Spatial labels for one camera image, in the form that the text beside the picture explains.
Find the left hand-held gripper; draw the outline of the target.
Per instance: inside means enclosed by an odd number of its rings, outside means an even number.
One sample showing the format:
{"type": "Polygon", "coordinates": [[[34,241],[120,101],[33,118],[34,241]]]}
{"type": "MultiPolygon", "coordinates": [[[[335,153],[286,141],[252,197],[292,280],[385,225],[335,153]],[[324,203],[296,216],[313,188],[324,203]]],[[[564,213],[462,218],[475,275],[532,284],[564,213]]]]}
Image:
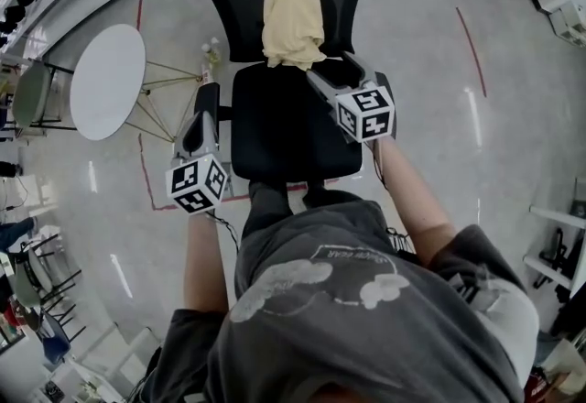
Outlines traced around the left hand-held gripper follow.
{"type": "Polygon", "coordinates": [[[179,130],[166,172],[167,195],[187,214],[208,212],[221,204],[228,173],[219,156],[215,120],[209,112],[195,112],[179,130]]]}

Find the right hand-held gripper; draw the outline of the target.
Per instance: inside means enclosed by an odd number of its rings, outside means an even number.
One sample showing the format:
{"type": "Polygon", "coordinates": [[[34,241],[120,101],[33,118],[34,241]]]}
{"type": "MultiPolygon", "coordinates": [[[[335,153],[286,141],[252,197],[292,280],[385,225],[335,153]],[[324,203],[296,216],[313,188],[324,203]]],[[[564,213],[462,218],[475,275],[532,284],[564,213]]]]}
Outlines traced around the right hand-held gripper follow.
{"type": "Polygon", "coordinates": [[[359,71],[357,87],[336,86],[315,71],[306,72],[309,85],[331,105],[331,117],[348,144],[390,136],[396,115],[390,91],[362,58],[349,51],[342,58],[359,71]]]}

